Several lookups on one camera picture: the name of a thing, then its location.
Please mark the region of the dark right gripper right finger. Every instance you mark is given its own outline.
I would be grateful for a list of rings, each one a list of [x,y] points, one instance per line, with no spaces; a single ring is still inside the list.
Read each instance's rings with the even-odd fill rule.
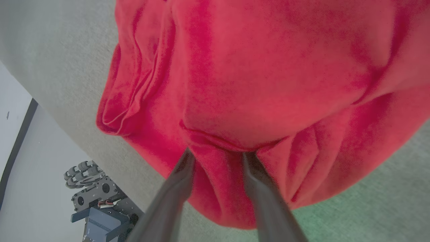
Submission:
[[[308,239],[256,153],[243,153],[244,189],[252,202],[260,242]]]

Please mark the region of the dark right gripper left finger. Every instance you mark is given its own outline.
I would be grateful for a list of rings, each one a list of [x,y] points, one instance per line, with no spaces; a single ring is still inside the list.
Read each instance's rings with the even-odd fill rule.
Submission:
[[[128,242],[178,241],[182,210],[192,192],[194,172],[195,157],[186,149],[145,215],[134,226]]]

